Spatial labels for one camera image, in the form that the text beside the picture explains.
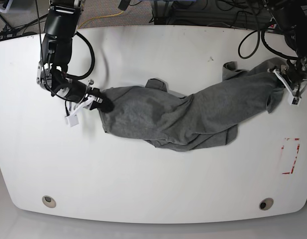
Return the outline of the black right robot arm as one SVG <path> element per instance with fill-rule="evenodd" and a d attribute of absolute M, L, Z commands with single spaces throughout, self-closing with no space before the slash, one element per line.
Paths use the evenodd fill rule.
<path fill-rule="evenodd" d="M 91 100 L 90 110 L 98 109 L 102 113 L 112 112 L 113 102 L 91 84 L 84 84 L 93 72 L 96 58 L 90 42 L 77 31 L 78 22 L 84 10 L 83 0 L 52 0 L 44 26 L 44 36 L 40 36 L 40 61 L 38 63 L 37 84 L 50 92 L 51 96 L 76 103 L 81 106 Z M 88 71 L 80 76 L 68 73 L 68 64 L 72 57 L 74 36 L 80 37 L 91 54 Z"/>

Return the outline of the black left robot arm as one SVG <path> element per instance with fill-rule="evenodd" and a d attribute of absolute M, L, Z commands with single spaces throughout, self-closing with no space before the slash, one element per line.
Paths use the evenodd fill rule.
<path fill-rule="evenodd" d="M 267 50 L 286 59 L 285 65 L 272 72 L 288 90 L 291 104 L 297 105 L 307 86 L 307 17 L 298 0 L 265 0 L 264 6 L 273 20 L 261 30 L 261 40 Z M 280 29 L 296 57 L 278 52 L 267 44 L 265 33 L 273 24 Z"/>

